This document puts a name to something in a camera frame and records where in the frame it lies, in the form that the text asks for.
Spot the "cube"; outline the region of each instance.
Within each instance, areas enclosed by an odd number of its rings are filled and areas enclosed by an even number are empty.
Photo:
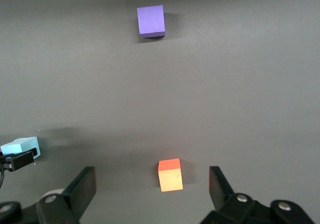
[[[162,192],[177,191],[184,188],[179,158],[159,161],[158,175]]]
[[[33,159],[36,159],[40,156],[40,149],[38,139],[35,136],[19,138],[14,140],[13,142],[4,144],[1,146],[1,152],[3,155],[19,154],[30,151],[33,148],[36,148],[37,155],[33,157]]]
[[[163,5],[137,8],[139,33],[143,38],[164,37],[165,17]]]

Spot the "silver screw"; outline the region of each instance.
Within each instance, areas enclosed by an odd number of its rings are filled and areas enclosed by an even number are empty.
[[[10,204],[5,205],[5,206],[1,207],[0,213],[5,213],[6,211],[9,211],[11,208],[12,208],[12,206]]]
[[[45,203],[52,203],[57,197],[55,195],[51,195],[49,197],[47,197],[44,202]]]
[[[279,202],[278,203],[278,207],[284,211],[290,211],[291,210],[291,207],[288,203],[286,202]]]
[[[242,203],[246,203],[248,201],[248,198],[242,194],[237,195],[236,198],[238,199],[239,202],[242,202]]]

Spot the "gray floor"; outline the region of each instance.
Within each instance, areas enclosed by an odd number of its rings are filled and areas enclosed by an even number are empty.
[[[166,37],[143,40],[136,8],[152,5]],[[27,207],[93,165],[81,223],[197,224],[215,165],[320,223],[319,73],[320,0],[0,0],[0,145],[42,150],[0,202]],[[184,189],[162,193],[171,158]]]

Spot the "screw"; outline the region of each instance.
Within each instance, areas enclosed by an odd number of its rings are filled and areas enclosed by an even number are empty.
[[[288,203],[286,202],[279,202],[278,203],[278,207],[284,211],[290,211],[291,210],[291,207],[289,206]]]
[[[242,194],[237,195],[236,198],[238,199],[239,202],[242,202],[242,203],[246,203],[248,201],[248,198]]]
[[[44,200],[44,202],[45,202],[45,203],[52,203],[56,198],[57,198],[57,196],[51,195],[51,196],[47,197],[47,198]]]
[[[0,213],[5,213],[6,211],[9,211],[12,208],[12,206],[9,205],[4,205],[3,207],[0,208]]]

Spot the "wire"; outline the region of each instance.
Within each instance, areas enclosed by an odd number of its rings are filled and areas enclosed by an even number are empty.
[[[5,169],[1,163],[0,163],[0,172],[1,172],[1,176],[0,176],[0,188],[1,188],[2,184],[4,183],[4,179],[5,179]]]

